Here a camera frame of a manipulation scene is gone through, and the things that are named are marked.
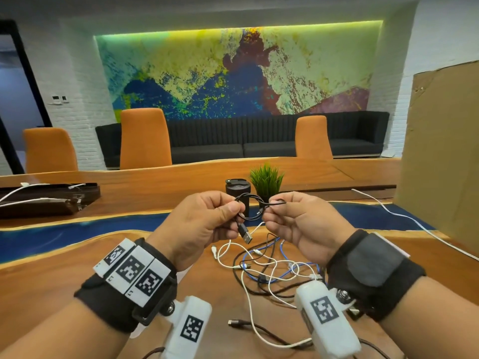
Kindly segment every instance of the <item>black sofa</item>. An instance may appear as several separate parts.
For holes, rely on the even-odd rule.
[[[389,113],[324,113],[333,156],[377,156]],[[306,115],[167,122],[174,164],[224,158],[296,156],[296,120]],[[95,128],[108,168],[120,166],[121,124]]]

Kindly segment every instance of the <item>cardboard box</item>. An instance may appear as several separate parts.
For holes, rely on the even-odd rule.
[[[395,203],[479,252],[479,61],[414,76]]]

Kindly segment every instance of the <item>wrist strap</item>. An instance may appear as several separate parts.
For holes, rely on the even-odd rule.
[[[101,320],[105,321],[114,329],[124,333],[133,332],[138,325],[140,317],[150,316],[150,319],[153,319],[157,313],[153,313],[152,310],[160,300],[164,299],[164,301],[170,302],[176,298],[177,270],[175,266],[155,247],[146,243],[144,238],[136,240],[135,243],[171,270],[170,275],[167,277],[168,282],[171,284],[160,285],[144,307],[138,307],[127,296],[113,288],[96,273],[88,278],[74,294],[74,297],[81,300]],[[105,273],[104,277],[108,277],[122,262],[122,259],[115,262],[115,264],[109,268],[108,273]]]
[[[344,289],[357,307],[381,321],[396,307],[424,269],[392,243],[357,230],[326,266],[328,286]]]

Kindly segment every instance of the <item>wooden table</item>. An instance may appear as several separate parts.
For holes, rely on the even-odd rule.
[[[307,187],[312,189],[372,186],[395,183],[398,160],[340,160],[323,161],[297,158],[217,161],[203,164],[173,166],[157,169],[66,172],[13,176],[0,178],[0,186],[14,186],[21,181],[50,183],[98,182],[102,197],[81,212],[83,217],[136,211],[158,211],[173,208],[184,196],[207,189],[224,189],[228,178],[246,178],[249,168],[270,161],[285,172],[283,189]],[[38,223],[39,219],[3,222],[4,226]],[[29,263],[0,268],[0,350],[24,335],[50,314],[68,303],[73,292],[92,274],[92,266],[125,236],[135,239],[144,233],[111,234],[76,249]],[[401,236],[393,242],[408,251],[412,258],[424,265],[433,278],[479,303],[479,271],[475,261],[432,239],[409,239]],[[255,242],[265,239],[266,230],[260,228]],[[292,245],[284,245],[291,259],[302,259]],[[230,263],[240,252],[232,248],[224,256]],[[179,285],[178,299],[186,295],[197,296],[213,306],[213,313],[201,343],[197,358],[318,358],[314,351],[295,352],[275,350],[262,344],[249,330],[236,330],[227,326],[229,319],[248,320],[248,306],[243,288],[228,269],[222,269],[205,250]],[[295,310],[279,307],[262,297],[253,297],[255,321],[288,341],[307,337],[306,326]],[[356,333],[374,342],[392,359],[402,358],[400,350],[368,318],[352,324]],[[150,349],[163,343],[168,325],[160,317],[137,339],[130,340],[120,358],[139,359]],[[379,358],[365,348],[358,359]]]

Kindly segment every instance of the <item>green potted plant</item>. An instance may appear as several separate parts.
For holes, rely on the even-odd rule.
[[[256,194],[268,202],[269,198],[279,193],[284,174],[279,175],[278,168],[272,168],[268,162],[258,169],[251,169],[249,180],[256,189]]]

